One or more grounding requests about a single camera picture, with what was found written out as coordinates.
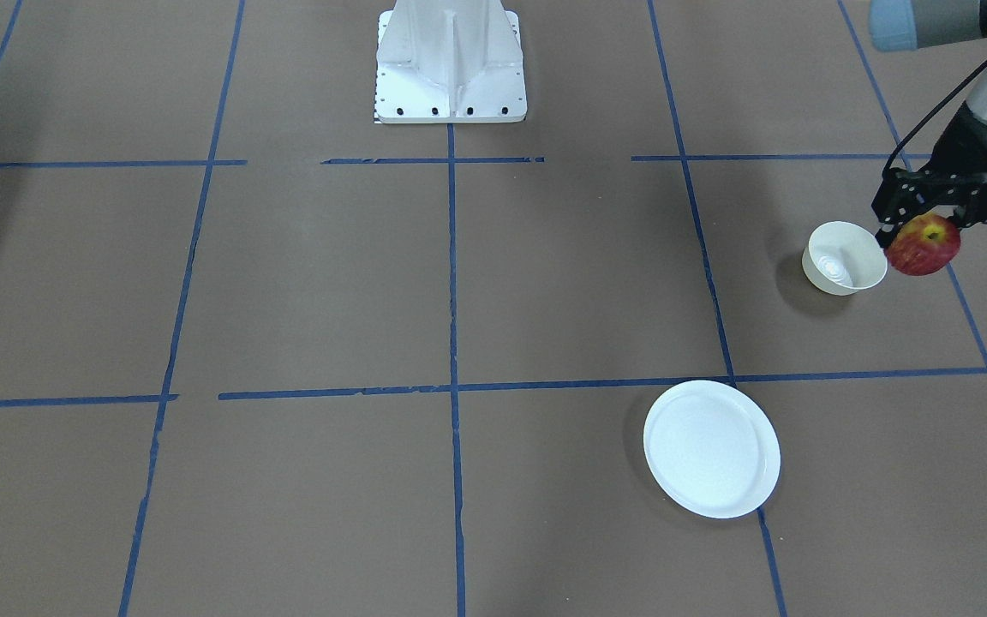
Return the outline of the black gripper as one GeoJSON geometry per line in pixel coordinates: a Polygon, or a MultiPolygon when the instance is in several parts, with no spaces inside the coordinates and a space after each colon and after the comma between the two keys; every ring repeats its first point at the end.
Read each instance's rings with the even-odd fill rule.
{"type": "Polygon", "coordinates": [[[875,241],[889,249],[900,228],[932,208],[951,207],[957,228],[987,225],[987,125],[961,105],[919,171],[886,167],[872,200],[881,224],[875,241]]]}

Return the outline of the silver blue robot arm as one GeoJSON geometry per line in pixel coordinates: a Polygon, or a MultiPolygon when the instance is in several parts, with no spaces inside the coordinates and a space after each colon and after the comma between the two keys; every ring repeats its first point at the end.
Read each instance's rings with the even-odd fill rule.
{"type": "MultiPolygon", "coordinates": [[[[919,51],[987,39],[987,1],[873,1],[867,31],[881,52],[919,51]]],[[[940,102],[960,101],[927,163],[906,171],[888,161],[872,211],[883,249],[932,208],[952,208],[957,228],[987,224],[987,58],[940,102]]]]}

